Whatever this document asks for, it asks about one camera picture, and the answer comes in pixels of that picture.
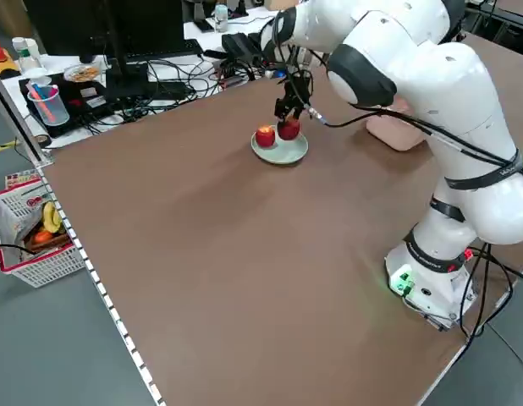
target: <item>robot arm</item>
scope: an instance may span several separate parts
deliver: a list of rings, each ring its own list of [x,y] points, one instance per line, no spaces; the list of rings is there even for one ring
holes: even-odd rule
[[[280,59],[276,42],[330,53],[355,25],[349,0],[310,0],[279,13],[275,21],[277,30],[270,24],[261,33],[261,48],[275,59]]]
[[[328,78],[349,104],[389,106],[399,95],[419,119],[509,162],[501,168],[464,155],[436,131],[437,138],[427,137],[443,176],[430,210],[389,253],[386,267],[391,289],[403,295],[404,277],[413,279],[407,300],[443,316],[435,322],[446,327],[461,298],[475,297],[465,283],[467,247],[476,237],[523,241],[522,161],[491,76],[468,46],[438,45],[464,7],[464,0],[310,0],[262,32],[266,55],[275,43],[331,53]]]

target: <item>white basket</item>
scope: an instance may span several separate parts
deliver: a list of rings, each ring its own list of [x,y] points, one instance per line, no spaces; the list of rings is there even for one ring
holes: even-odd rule
[[[0,192],[0,244],[14,243],[21,222],[35,207],[41,205],[46,194],[47,190],[38,179]],[[34,288],[47,285],[84,266],[85,263],[73,244],[22,262],[19,262],[19,250],[0,248],[2,273],[14,275]]]

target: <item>keyboard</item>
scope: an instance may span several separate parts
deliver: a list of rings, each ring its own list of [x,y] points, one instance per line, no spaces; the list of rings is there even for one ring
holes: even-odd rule
[[[184,40],[179,47],[173,47],[168,50],[147,53],[129,53],[128,62],[146,62],[151,59],[164,59],[186,57],[188,55],[202,55],[203,48],[197,40]]]

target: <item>red apple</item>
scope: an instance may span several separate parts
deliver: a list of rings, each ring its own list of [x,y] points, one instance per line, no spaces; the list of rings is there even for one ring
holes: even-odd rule
[[[269,148],[275,143],[277,136],[275,135],[275,130],[273,127],[265,126],[260,127],[256,131],[256,143],[261,148]]]
[[[284,123],[278,123],[278,136],[285,141],[297,138],[301,131],[301,123],[295,118],[288,118]]]

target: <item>white table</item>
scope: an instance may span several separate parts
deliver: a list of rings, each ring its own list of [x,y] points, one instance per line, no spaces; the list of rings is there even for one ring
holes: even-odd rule
[[[248,12],[248,17],[230,20],[228,31],[225,34],[234,34],[238,32],[244,32],[246,34],[249,34],[252,32],[257,32],[262,29],[263,25],[266,22],[268,22],[269,17],[274,16],[277,13],[274,11],[268,11],[264,7],[252,8],[249,9]],[[212,19],[209,19],[208,21],[209,23],[213,24]],[[194,23],[184,24],[184,37],[186,39],[195,38],[196,40],[198,40],[198,42],[204,50],[222,50],[222,35],[223,34],[217,32],[201,33],[200,30],[194,25]],[[47,69],[48,74],[60,74],[70,66],[74,66],[80,63],[78,57],[56,57],[51,55],[42,55],[41,60],[43,62],[43,65]],[[194,67],[201,62],[201,60],[195,55],[181,58],[169,58],[168,60],[176,64],[187,65],[181,66],[181,68],[187,72],[192,71]],[[193,72],[193,74],[195,74],[196,72],[205,72],[209,70],[212,66],[212,61],[213,60],[211,60],[210,58],[206,58],[206,62],[200,65],[199,68],[195,72]],[[105,71],[106,61],[104,60],[103,56],[96,57],[95,62],[101,65],[102,71]],[[155,69],[156,74],[160,80],[171,80],[179,78],[176,69],[162,65],[152,65],[152,67]],[[211,85],[215,85],[215,80],[209,78],[210,73],[211,71],[204,75],[203,78],[206,79]],[[149,74],[149,76],[149,80],[156,81],[156,79],[153,78],[152,75]],[[21,115],[25,118],[30,130],[32,131],[32,134],[46,134],[46,130],[30,115],[28,107],[26,106],[25,99],[21,95],[19,89],[19,81],[24,78],[24,76],[18,76],[16,78],[7,79],[3,81],[3,84],[8,90],[9,95],[11,95],[12,99],[14,100],[15,106],[19,109]],[[100,81],[103,85],[105,85],[104,74],[100,75],[100,77],[97,80]],[[202,81],[198,82],[197,80],[195,80],[192,82],[192,85],[197,90],[206,88],[206,84]],[[154,101],[153,103],[151,103],[150,106],[166,106],[168,104],[170,104],[170,101]],[[122,119],[119,116],[112,116],[109,118],[105,118],[102,121],[105,123],[119,124],[122,121]],[[94,124],[93,126],[102,132],[113,128],[113,126],[109,125]],[[92,136],[93,134],[88,129],[79,128],[57,139],[54,139],[50,147],[59,148],[80,140],[84,140]]]

